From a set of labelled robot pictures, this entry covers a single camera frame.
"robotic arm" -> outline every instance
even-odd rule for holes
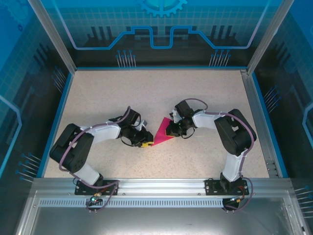
[[[106,122],[109,125],[104,123],[84,132],[66,154],[62,166],[89,185],[103,186],[102,175],[86,163],[92,145],[122,137],[128,138],[131,144],[127,145],[133,147],[147,147],[153,144],[153,135],[146,130],[147,122],[141,120],[140,114],[130,109],[126,115],[127,112],[124,116],[109,119]],[[87,128],[69,124],[52,147],[50,157],[60,163],[74,138]]]
[[[175,106],[170,116],[172,121],[166,128],[166,135],[168,136],[186,136],[187,130],[190,128],[195,131],[196,128],[206,127],[218,131],[227,151],[225,168],[220,177],[220,186],[227,194],[237,190],[238,184],[242,180],[240,168],[244,152],[251,146],[251,136],[246,128],[251,131],[254,141],[256,140],[255,132],[242,113],[238,109],[231,110],[228,115],[208,113],[205,110],[193,111],[184,100]],[[237,117],[245,126],[231,116]]]

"beige speckled floor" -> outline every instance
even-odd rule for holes
[[[124,114],[128,105],[147,120],[154,135],[164,117],[182,99],[195,97],[210,111],[241,110],[254,122],[239,71],[133,70],[78,71],[68,95],[57,138],[69,123],[93,125]],[[192,108],[201,103],[191,101]],[[208,178],[219,177],[226,151],[217,132],[197,129],[192,138],[174,138],[150,148],[131,148],[120,139],[95,145],[88,163],[104,177]],[[260,143],[246,158],[246,177],[268,177]],[[69,177],[49,160],[45,177]]]

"yellow object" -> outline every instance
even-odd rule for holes
[[[143,143],[142,145],[141,145],[141,147],[142,148],[145,148],[145,147],[149,147],[149,146],[151,146],[152,144],[153,144],[154,142],[147,142],[147,143]]]

